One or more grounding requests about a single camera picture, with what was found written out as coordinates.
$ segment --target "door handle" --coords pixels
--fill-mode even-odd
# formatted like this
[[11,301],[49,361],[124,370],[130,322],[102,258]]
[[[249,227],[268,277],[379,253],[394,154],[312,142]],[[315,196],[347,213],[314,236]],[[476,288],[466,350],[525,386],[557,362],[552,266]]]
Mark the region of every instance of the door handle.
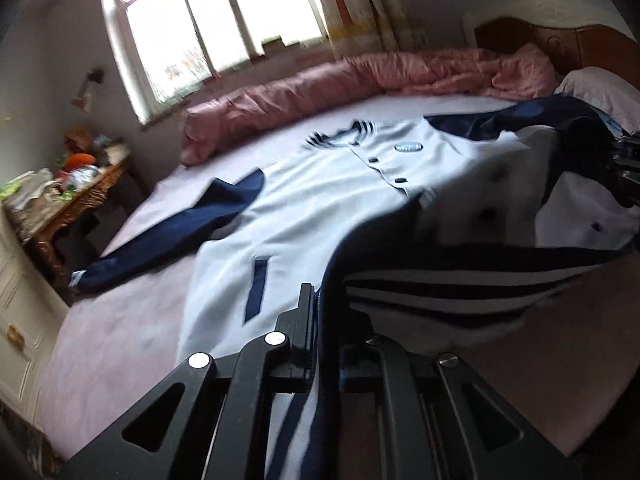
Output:
[[15,326],[9,325],[9,328],[6,330],[6,338],[9,340],[9,343],[22,352],[24,348],[24,336]]

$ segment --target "mattress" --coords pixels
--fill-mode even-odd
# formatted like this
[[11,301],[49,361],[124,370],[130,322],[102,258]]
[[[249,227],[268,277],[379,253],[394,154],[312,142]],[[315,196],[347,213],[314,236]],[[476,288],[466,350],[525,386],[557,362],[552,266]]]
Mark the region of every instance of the mattress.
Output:
[[[235,182],[255,166],[293,152],[309,133],[333,133],[354,119],[395,121],[421,115],[497,110],[485,97],[379,96],[270,132],[196,168],[159,182],[106,252],[199,198],[213,178]],[[562,452],[571,453],[607,415],[640,362],[635,308],[638,256],[590,274],[524,328],[461,350],[485,379]],[[39,417],[53,448],[73,456],[174,366],[194,255],[76,303],[44,372]]]

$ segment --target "wooden headboard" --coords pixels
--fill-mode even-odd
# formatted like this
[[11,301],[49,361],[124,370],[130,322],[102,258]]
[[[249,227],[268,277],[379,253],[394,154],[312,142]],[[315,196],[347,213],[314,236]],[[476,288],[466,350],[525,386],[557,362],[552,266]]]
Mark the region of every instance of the wooden headboard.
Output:
[[478,47],[512,54],[526,43],[535,43],[563,75],[597,66],[640,90],[640,46],[614,28],[549,28],[517,18],[497,18],[479,25],[475,32]]

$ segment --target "white pillow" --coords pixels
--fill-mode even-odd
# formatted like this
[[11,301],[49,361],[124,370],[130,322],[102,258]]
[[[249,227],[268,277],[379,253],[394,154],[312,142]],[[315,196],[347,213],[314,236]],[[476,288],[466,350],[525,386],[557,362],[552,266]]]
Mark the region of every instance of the white pillow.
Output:
[[640,91],[608,70],[589,66],[569,72],[556,89],[560,92],[599,108],[628,132],[640,130]]

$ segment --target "window sill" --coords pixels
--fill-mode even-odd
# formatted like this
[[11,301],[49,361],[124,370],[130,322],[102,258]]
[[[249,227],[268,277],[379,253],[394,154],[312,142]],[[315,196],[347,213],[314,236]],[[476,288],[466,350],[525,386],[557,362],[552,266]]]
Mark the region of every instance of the window sill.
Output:
[[193,87],[183,96],[174,96],[168,107],[151,115],[140,123],[140,130],[146,132],[176,112],[233,92],[243,86],[268,83],[295,75],[324,62],[334,61],[327,38],[317,38],[305,43],[289,45],[277,54],[264,54],[243,61],[211,76]]

